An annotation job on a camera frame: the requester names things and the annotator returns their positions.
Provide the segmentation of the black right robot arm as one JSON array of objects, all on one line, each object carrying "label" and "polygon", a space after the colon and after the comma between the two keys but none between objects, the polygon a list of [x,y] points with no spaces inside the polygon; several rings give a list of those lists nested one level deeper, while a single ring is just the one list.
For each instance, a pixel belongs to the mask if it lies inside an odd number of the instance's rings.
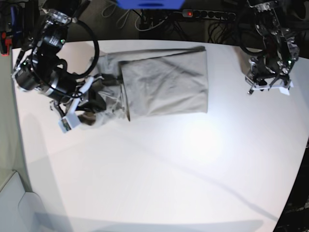
[{"label": "black right robot arm", "polygon": [[[16,60],[12,78],[23,91],[37,90],[53,100],[56,110],[64,115],[60,105],[99,113],[106,110],[104,99],[90,86],[82,88],[90,78],[99,59],[99,44],[92,29],[79,18],[88,8],[89,0],[47,0],[42,9],[45,16],[34,27]],[[68,63],[57,54],[66,43],[70,24],[83,28],[94,44],[94,57],[81,74],[69,73]]]}]

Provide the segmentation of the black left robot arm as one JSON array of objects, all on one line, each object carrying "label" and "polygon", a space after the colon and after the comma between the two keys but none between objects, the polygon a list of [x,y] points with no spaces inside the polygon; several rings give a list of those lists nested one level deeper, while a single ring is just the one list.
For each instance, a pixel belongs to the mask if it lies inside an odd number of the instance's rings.
[{"label": "black left robot arm", "polygon": [[[243,52],[250,55],[250,70],[245,80],[251,89],[271,89],[277,81],[284,87],[291,83],[290,72],[299,58],[295,33],[285,22],[286,5],[282,0],[249,0],[235,20],[235,36]],[[253,52],[242,41],[240,22],[253,17],[256,32],[262,37],[264,49]]]}]

